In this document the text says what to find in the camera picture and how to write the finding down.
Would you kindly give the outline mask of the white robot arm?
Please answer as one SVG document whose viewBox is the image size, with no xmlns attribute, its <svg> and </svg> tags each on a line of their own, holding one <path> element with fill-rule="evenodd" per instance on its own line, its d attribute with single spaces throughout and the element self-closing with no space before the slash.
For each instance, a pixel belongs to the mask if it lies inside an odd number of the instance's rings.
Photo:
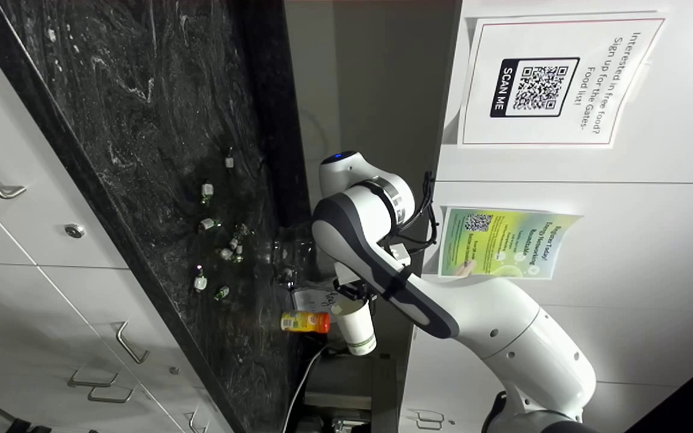
<svg viewBox="0 0 693 433">
<path fill-rule="evenodd" d="M 404 177 L 361 152 L 319 160 L 323 196 L 313 210 L 316 246 L 340 269 L 340 290 L 378 296 L 425 334 L 470 349 L 500 383 L 481 433 L 595 433 L 585 407 L 597 390 L 590 358 L 518 284 L 424 279 L 383 246 L 417 211 Z"/>
</svg>

